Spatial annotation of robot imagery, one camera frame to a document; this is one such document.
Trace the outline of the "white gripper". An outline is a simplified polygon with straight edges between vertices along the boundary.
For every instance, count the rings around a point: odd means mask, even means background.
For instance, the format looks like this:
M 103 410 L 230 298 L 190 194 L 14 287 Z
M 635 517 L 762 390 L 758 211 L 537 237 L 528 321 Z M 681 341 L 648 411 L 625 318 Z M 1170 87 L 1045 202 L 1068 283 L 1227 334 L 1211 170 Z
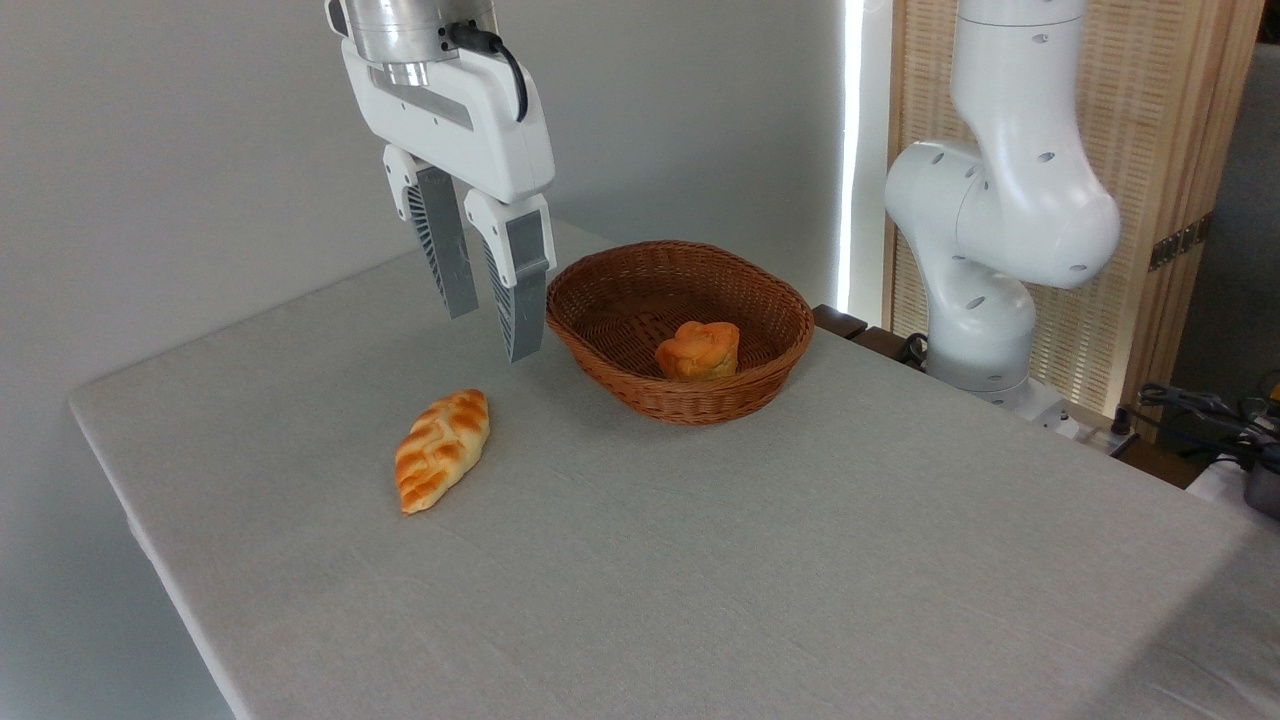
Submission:
M 547 277 L 556 269 L 540 193 L 556 164 L 532 78 L 525 79 L 527 113 L 517 120 L 513 74 L 499 56 L 458 50 L 428 63 L 426 83 L 412 86 L 392 83 L 349 40 L 340 51 L 361 115 L 388 143 L 383 165 L 397 214 L 413 229 L 449 316 L 477 309 L 454 176 L 477 188 L 467 192 L 463 209 L 483 237 L 508 359 L 535 354 Z

